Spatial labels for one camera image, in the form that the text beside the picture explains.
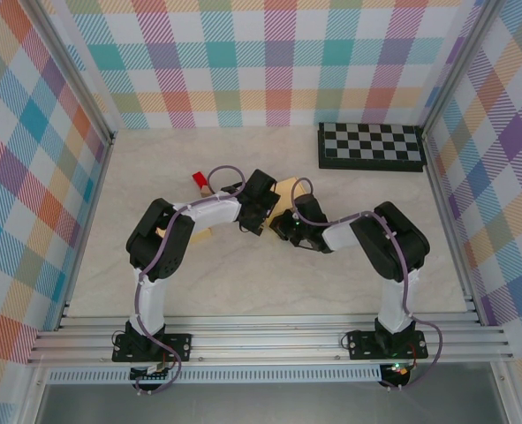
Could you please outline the yellow paper box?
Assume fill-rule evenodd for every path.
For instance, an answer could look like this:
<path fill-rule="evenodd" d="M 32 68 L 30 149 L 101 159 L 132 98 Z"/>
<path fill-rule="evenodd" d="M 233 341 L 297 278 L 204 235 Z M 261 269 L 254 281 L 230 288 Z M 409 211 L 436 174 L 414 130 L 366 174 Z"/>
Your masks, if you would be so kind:
<path fill-rule="evenodd" d="M 297 178 L 288 178 L 276 183 L 276 194 L 280 196 L 267 220 L 267 226 L 282 240 L 288 240 L 298 226 L 298 219 L 294 217 L 292 187 Z"/>
<path fill-rule="evenodd" d="M 212 230 L 207 228 L 202 231 L 192 231 L 189 228 L 184 226 L 173 226 L 172 234 L 168 237 L 167 245 L 170 244 L 184 244 L 187 243 L 189 245 L 193 245 L 199 243 L 203 240 L 209 239 L 212 236 Z"/>

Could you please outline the black grey chessboard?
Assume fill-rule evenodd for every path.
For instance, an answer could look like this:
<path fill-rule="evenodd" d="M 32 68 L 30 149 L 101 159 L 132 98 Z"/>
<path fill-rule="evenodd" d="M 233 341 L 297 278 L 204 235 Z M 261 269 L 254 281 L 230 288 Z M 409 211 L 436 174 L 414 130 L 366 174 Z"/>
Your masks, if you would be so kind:
<path fill-rule="evenodd" d="M 317 137 L 321 169 L 421 173 L 427 164 L 414 125 L 320 122 Z"/>

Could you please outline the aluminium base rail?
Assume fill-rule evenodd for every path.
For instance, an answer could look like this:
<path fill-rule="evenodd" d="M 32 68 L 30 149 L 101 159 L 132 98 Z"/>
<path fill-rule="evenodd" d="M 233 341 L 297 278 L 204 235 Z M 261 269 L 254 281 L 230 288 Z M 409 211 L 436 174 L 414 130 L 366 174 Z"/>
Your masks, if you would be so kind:
<path fill-rule="evenodd" d="M 439 328 L 423 327 L 427 349 L 442 351 L 440 360 L 507 361 L 513 357 L 503 329 L 483 326 L 475 312 L 427 314 Z M 65 317 L 53 331 L 38 334 L 29 355 L 37 366 L 109 365 L 111 338 L 124 317 Z M 190 365 L 299 365 L 345 363 L 344 333 L 371 330 L 370 314 L 206 316 L 166 319 L 172 333 L 193 336 Z"/>

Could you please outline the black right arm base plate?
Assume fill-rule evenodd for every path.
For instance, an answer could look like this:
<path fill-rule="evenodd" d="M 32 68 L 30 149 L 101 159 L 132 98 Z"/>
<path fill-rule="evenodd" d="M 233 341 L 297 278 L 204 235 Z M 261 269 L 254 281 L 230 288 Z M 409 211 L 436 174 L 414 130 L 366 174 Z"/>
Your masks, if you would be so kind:
<path fill-rule="evenodd" d="M 376 331 L 354 330 L 347 334 L 347 349 L 351 360 L 412 360 L 427 359 L 427 344 L 422 331 L 395 336 L 379 335 Z"/>

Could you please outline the aluminium side rail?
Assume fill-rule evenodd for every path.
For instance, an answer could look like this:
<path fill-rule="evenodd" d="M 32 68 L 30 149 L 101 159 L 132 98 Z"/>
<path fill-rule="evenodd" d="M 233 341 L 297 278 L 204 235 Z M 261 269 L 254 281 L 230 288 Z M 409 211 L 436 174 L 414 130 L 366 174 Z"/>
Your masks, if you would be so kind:
<path fill-rule="evenodd" d="M 481 325 L 487 324 L 487 317 L 483 305 L 481 304 L 479 293 L 473 283 L 473 276 L 468 267 L 465 257 L 465 251 L 459 243 L 457 226 L 454 222 L 454 216 L 448 198 L 443 191 L 441 175 L 437 169 L 434 155 L 431 153 L 427 143 L 424 144 L 424 153 L 427 158 L 427 176 L 435 197 L 435 204 L 441 218 L 443 231 L 447 240 L 451 258 L 456 269 L 459 282 L 461 283 L 463 293 L 469 298 L 473 305 L 474 311 L 478 316 Z"/>
<path fill-rule="evenodd" d="M 93 221 L 95 219 L 95 212 L 97 209 L 97 204 L 99 198 L 101 196 L 102 187 L 106 178 L 106 173 L 110 165 L 110 158 L 112 156 L 113 148 L 115 146 L 117 140 L 118 132 L 114 132 L 111 135 L 110 140 L 108 141 L 106 148 L 104 149 L 104 155 L 102 158 L 102 165 L 100 168 L 100 172 L 98 175 L 98 179 L 96 180 L 95 188 L 93 189 L 90 202 L 89 209 L 87 210 L 87 219 L 85 221 L 85 225 L 79 234 L 79 244 L 75 250 L 75 254 L 73 257 L 72 268 L 66 276 L 62 288 L 59 292 L 59 296 L 57 298 L 56 303 L 56 312 L 54 317 L 52 318 L 49 330 L 57 331 L 60 326 L 60 322 L 62 317 L 64 316 L 65 309 L 69 306 L 70 301 L 72 299 L 72 295 L 74 292 L 75 284 L 78 279 L 81 263 L 84 257 L 84 253 L 87 248 L 87 242 L 89 240 L 89 234 L 93 225 Z"/>

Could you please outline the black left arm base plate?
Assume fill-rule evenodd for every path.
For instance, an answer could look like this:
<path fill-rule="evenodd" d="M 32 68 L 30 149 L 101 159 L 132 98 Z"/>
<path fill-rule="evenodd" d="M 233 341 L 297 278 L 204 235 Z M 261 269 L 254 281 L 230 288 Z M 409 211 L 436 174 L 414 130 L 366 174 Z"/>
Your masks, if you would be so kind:
<path fill-rule="evenodd" d="M 175 351 L 183 362 L 190 359 L 192 336 L 190 334 L 166 334 L 158 337 L 163 345 Z M 148 337 L 119 332 L 112 337 L 112 362 L 172 362 L 172 352 L 152 342 Z"/>

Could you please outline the aluminium corner post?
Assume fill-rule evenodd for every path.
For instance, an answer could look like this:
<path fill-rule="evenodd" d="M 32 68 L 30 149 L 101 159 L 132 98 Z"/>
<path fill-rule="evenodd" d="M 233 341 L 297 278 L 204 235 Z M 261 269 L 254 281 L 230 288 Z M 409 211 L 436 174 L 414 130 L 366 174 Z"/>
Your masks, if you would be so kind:
<path fill-rule="evenodd" d="M 447 109 L 458 83 L 464 77 L 506 0 L 463 0 L 443 44 L 442 67 L 420 115 L 427 137 Z"/>
<path fill-rule="evenodd" d="M 108 146 L 113 144 L 114 133 L 105 121 L 103 114 L 91 95 L 85 81 L 82 79 L 78 67 L 74 63 L 66 45 L 54 27 L 49 14 L 42 7 L 40 0 L 20 0 L 30 18 L 34 21 L 42 39 L 54 56 L 57 66 L 64 78 L 71 85 L 72 91 L 78 96 L 79 103 L 85 109 L 88 118 L 95 125 L 97 132 L 103 137 Z"/>

